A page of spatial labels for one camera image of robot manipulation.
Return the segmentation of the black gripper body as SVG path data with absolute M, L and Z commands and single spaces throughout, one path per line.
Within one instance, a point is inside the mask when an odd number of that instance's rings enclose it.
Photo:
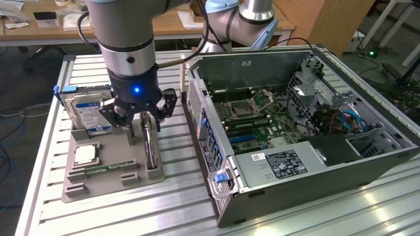
M 118 75 L 109 71 L 115 93 L 115 106 L 122 115 L 133 116 L 137 113 L 150 112 L 161 117 L 158 103 L 163 98 L 158 82 L 158 69 L 151 68 L 137 76 Z

